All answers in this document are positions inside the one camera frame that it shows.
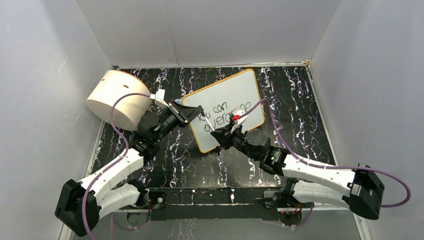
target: black marble surface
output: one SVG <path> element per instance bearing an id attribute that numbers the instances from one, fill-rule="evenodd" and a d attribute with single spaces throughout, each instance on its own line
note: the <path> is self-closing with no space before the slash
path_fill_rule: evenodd
<path id="1" fill-rule="evenodd" d="M 272 117 L 287 144 L 300 156 L 335 164 L 304 66 L 132 68 L 121 71 L 142 80 L 152 93 L 158 88 L 165 89 L 165 100 L 169 102 L 247 68 L 256 74 L 261 97 L 271 101 Z M 266 121 L 260 128 L 274 139 L 275 145 L 281 145 L 269 113 L 265 112 Z M 131 132 L 124 134 L 129 140 L 133 137 Z M 124 147 L 124 142 L 106 124 L 93 171 L 116 158 Z M 282 187 L 285 184 L 283 177 L 263 172 L 258 162 L 234 148 L 224 150 L 221 155 L 201 153 L 190 127 L 174 129 L 160 142 L 160 148 L 153 161 L 128 176 L 122 184 L 131 179 L 139 179 L 148 187 L 156 188 Z"/>

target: white wall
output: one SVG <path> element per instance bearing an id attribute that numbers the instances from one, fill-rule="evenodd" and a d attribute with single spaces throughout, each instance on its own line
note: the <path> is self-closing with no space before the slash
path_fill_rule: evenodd
<path id="1" fill-rule="evenodd" d="M 311 61 L 311 73 L 342 165 L 367 163 L 401 177 L 407 205 L 367 221 L 374 240 L 424 236 L 424 1 L 344 0 Z M 382 177 L 383 202 L 402 200 Z"/>
<path id="2" fill-rule="evenodd" d="M 112 66 L 75 0 L 0 6 L 0 239 L 54 240 L 100 124 L 84 99 Z"/>
<path id="3" fill-rule="evenodd" d="M 77 0 L 120 67 L 310 60 L 341 0 Z"/>

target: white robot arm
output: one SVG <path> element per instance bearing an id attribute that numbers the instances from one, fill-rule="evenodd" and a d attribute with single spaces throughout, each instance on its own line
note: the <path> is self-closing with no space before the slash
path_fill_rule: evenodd
<path id="1" fill-rule="evenodd" d="M 163 110 L 160 115 L 152 111 L 142 115 L 130 148 L 122 160 L 123 153 L 92 175 L 78 182 L 71 179 L 63 185 L 54 214 L 78 236 L 87 234 L 82 213 L 83 196 L 87 189 L 85 211 L 90 229 L 96 226 L 99 219 L 124 206 L 145 206 L 149 201 L 149 192 L 138 181 L 132 180 L 117 189 L 113 188 L 153 159 L 160 150 L 158 142 L 163 137 L 177 126 L 186 127 L 203 112 L 201 106 L 182 106 L 175 101 L 166 103 L 164 94 L 165 91 L 159 89 L 156 94 L 150 95 L 150 99 Z"/>
<path id="2" fill-rule="evenodd" d="M 334 166 L 330 164 L 298 159 L 287 149 L 272 146 L 271 138 L 260 129 L 242 132 L 246 117 L 244 111 L 236 108 L 230 114 L 230 123 L 211 134 L 221 148 L 235 147 L 259 161 L 264 172 L 288 178 L 283 191 L 274 192 L 272 197 L 265 191 L 266 207 L 286 208 L 315 202 L 348 208 L 366 219 L 379 218 L 385 186 L 374 172 L 331 169 Z"/>

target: wire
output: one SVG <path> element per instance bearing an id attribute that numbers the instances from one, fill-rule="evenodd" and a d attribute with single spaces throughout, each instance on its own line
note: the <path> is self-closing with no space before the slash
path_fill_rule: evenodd
<path id="1" fill-rule="evenodd" d="M 304 204 L 303 203 L 300 205 L 299 213 L 302 212 L 302 209 L 304 209 Z"/>
<path id="2" fill-rule="evenodd" d="M 360 170 L 360 171 L 371 171 L 371 172 L 375 172 L 375 173 L 379 173 L 379 174 L 383 174 L 386 175 L 389 178 L 392 178 L 394 180 L 396 180 L 397 182 L 399 182 L 406 190 L 406 198 L 398 203 L 393 203 L 393 204 L 382 204 L 381 207 L 382 208 L 394 208 L 394 207 L 399 207 L 402 206 L 404 204 L 406 204 L 410 199 L 411 199 L 411 189 L 409 188 L 409 186 L 400 178 L 398 178 L 397 176 L 383 171 L 383 170 L 379 170 L 379 169 L 375 169 L 375 168 L 371 168 L 371 167 L 361 167 L 361 166 L 323 166 L 323 165 L 317 165 L 317 164 L 313 164 L 313 163 L 308 163 L 308 161 L 304 160 L 303 158 L 299 157 L 290 147 L 289 145 L 286 143 L 286 141 L 284 141 L 283 137 L 281 136 L 277 125 L 276 125 L 276 120 L 273 118 L 273 111 L 271 110 L 271 104 L 270 101 L 266 98 L 263 98 L 261 100 L 259 100 L 251 109 L 249 109 L 245 114 L 241 115 L 239 118 L 242 118 L 246 115 L 248 115 L 249 113 L 251 113 L 257 106 L 259 106 L 259 104 L 266 102 L 268 104 L 268 110 L 269 110 L 269 114 L 270 114 L 270 118 L 271 118 L 271 122 L 272 125 L 274 126 L 274 129 L 278 135 L 279 140 L 284 144 L 285 148 L 290 152 L 291 155 L 293 155 L 293 157 L 295 157 L 296 159 L 298 159 L 301 163 L 309 165 L 311 167 L 314 168 L 319 168 L 319 169 L 324 169 L 324 167 L 326 169 L 339 169 L 339 170 Z"/>
<path id="3" fill-rule="evenodd" d="M 139 95 L 139 96 L 144 96 L 144 97 L 147 97 L 147 98 L 150 98 L 150 96 L 149 95 L 147 95 L 147 94 L 143 94 L 143 93 L 129 93 L 129 94 L 126 94 L 126 95 L 123 95 L 122 97 L 120 97 L 116 102 L 115 102 L 115 104 L 113 104 L 113 106 L 112 106 L 112 108 L 111 108 L 111 110 L 110 110 L 110 125 L 112 125 L 112 128 L 113 128 L 113 130 L 119 135 L 119 137 L 121 137 L 122 139 L 123 139 L 123 141 L 124 141 L 124 143 L 125 143 L 125 151 L 123 152 L 123 154 L 118 158 L 118 160 L 116 160 L 116 161 L 114 161 L 111 165 L 109 165 L 109 166 L 107 166 L 104 170 L 103 170 L 103 173 L 105 173 L 107 170 L 109 170 L 109 169 L 111 169 L 113 166 L 115 166 L 117 163 L 119 163 L 122 159 L 124 159 L 124 157 L 127 155 L 127 153 L 128 153 L 128 151 L 130 150 L 130 145 L 129 145 L 129 143 L 128 143 L 128 140 L 127 140 L 127 138 L 125 138 L 125 136 L 124 136 L 124 134 L 123 133 L 121 133 L 118 129 L 117 129 L 117 127 L 115 126 L 115 124 L 114 124 L 114 121 L 113 121 L 113 113 L 114 113 L 114 110 L 115 110 L 115 107 L 118 105 L 118 103 L 122 100 L 122 99 L 124 99 L 124 98 L 126 98 L 126 97 L 129 97 L 129 96 L 134 96 L 134 95 Z M 86 203 L 87 203 L 87 197 L 88 197 L 88 195 L 89 195 L 89 192 L 90 192 L 90 189 L 93 187 L 93 185 L 94 185 L 94 183 L 100 178 L 100 176 L 102 175 L 102 173 L 98 173 L 97 175 L 96 175 L 96 177 L 90 182 L 90 184 L 88 185 L 88 187 L 87 187 L 87 189 L 85 190 L 85 193 L 84 193 L 84 197 L 82 198 L 82 222 L 83 222 L 83 224 L 84 224 L 84 228 L 85 228 L 85 231 L 87 232 L 87 234 L 88 234 L 88 236 L 91 238 L 91 240 L 95 240 L 95 237 L 94 237 L 94 235 L 93 235 L 93 233 L 92 233 L 92 231 L 90 230 L 90 227 L 89 227 L 89 224 L 88 224 L 88 221 L 87 221 L 87 212 L 86 212 Z"/>
<path id="4" fill-rule="evenodd" d="M 114 240 L 114 213 L 110 213 L 110 240 Z"/>
<path id="5" fill-rule="evenodd" d="M 149 205 L 149 203 L 150 203 L 150 201 L 148 201 L 144 206 L 142 206 L 142 207 L 137 207 L 137 208 L 139 208 L 139 209 L 144 209 L 147 205 Z"/>
<path id="6" fill-rule="evenodd" d="M 312 217 L 312 209 L 314 209 L 314 207 L 315 207 L 315 204 L 312 203 L 312 205 L 310 206 L 309 214 L 307 215 L 306 220 L 303 221 L 303 222 L 301 222 L 301 223 L 299 223 L 299 224 L 297 224 L 297 225 L 294 225 L 295 228 L 302 227 L 303 225 L 305 225 L 309 221 L 309 219 L 311 219 L 311 217 Z"/>

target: whiteboard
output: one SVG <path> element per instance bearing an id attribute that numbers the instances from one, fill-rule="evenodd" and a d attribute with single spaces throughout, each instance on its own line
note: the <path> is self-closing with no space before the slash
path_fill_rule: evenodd
<path id="1" fill-rule="evenodd" d="M 260 99 L 255 72 L 252 69 L 246 69 L 185 95 L 182 98 L 182 105 L 201 105 L 213 128 L 218 129 L 230 122 L 232 110 L 241 107 L 246 112 Z M 244 132 L 254 129 L 264 122 L 265 114 L 260 105 L 248 115 L 242 130 Z M 190 127 L 200 152 L 207 153 L 219 146 L 217 140 L 211 135 L 211 128 L 204 116 L 197 116 L 191 121 Z"/>

